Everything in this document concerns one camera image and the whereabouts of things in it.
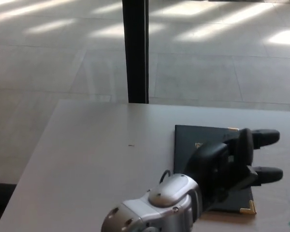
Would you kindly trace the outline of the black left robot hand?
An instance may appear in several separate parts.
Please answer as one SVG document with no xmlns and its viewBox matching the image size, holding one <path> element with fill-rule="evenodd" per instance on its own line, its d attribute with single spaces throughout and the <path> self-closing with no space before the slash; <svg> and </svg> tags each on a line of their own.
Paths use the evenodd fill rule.
<svg viewBox="0 0 290 232">
<path fill-rule="evenodd" d="M 191 155 L 184 174 L 197 184 L 205 212 L 227 199 L 232 192 L 278 182 L 277 167 L 254 167 L 254 150 L 275 144 L 280 133 L 272 129 L 244 128 L 219 142 L 206 142 Z"/>
</svg>

